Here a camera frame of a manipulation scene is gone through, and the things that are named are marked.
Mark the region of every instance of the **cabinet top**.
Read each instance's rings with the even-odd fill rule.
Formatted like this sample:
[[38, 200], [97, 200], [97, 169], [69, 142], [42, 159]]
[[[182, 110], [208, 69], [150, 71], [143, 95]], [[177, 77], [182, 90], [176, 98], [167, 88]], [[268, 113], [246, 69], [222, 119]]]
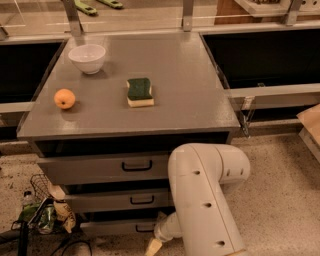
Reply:
[[[106, 48], [102, 69], [81, 73], [68, 59], [77, 46]], [[155, 104], [131, 108], [130, 78], [148, 77]], [[69, 110], [56, 107], [61, 88], [76, 95]], [[198, 33], [72, 38], [18, 131], [19, 139], [118, 137], [228, 131], [239, 123]]]

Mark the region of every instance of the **yellow sponge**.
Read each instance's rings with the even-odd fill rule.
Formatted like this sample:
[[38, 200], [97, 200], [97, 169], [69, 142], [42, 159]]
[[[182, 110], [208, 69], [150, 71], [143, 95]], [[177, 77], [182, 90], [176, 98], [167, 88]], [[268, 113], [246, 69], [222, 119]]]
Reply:
[[151, 82], [149, 78], [133, 78], [127, 80], [128, 104], [132, 108], [153, 106]]

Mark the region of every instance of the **speckled floor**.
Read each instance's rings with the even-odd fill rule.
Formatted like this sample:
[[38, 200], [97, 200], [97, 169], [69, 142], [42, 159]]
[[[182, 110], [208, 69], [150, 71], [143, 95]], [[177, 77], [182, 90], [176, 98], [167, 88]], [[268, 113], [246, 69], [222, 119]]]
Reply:
[[[320, 252], [320, 164], [298, 136], [296, 125], [255, 127], [250, 139], [234, 138], [251, 162], [248, 181], [227, 197], [250, 255], [318, 256]], [[25, 143], [1, 143], [0, 232], [19, 213], [32, 174], [41, 172]], [[50, 255], [64, 235], [30, 238], [28, 255]], [[143, 255], [150, 234], [91, 238], [93, 255]], [[72, 238], [89, 239], [83, 234]], [[0, 245], [0, 255], [17, 255], [17, 243]], [[89, 255], [84, 245], [65, 255]], [[159, 256], [182, 256], [180, 239], [164, 245]]]

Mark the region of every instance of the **gray cabinet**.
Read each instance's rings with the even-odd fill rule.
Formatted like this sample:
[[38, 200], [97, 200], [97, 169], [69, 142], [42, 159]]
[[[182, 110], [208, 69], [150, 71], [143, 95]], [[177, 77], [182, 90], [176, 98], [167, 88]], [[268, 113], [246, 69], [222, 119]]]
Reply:
[[[99, 43], [102, 70], [84, 75], [68, 60], [76, 44]], [[130, 108], [126, 80], [149, 77], [155, 105]], [[77, 102], [58, 109], [59, 88]], [[239, 123], [197, 33], [70, 39], [18, 131], [70, 207], [97, 234], [152, 232], [174, 211], [168, 157], [185, 143], [229, 143]]]

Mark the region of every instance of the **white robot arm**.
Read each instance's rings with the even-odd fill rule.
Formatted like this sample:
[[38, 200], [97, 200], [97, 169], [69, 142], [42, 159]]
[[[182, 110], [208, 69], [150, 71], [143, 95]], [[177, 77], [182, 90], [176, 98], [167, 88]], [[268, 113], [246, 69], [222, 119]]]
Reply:
[[249, 177], [247, 156], [230, 145], [185, 144], [168, 171], [176, 212], [157, 223], [155, 240], [182, 237], [187, 256], [248, 255], [220, 187], [227, 193]]

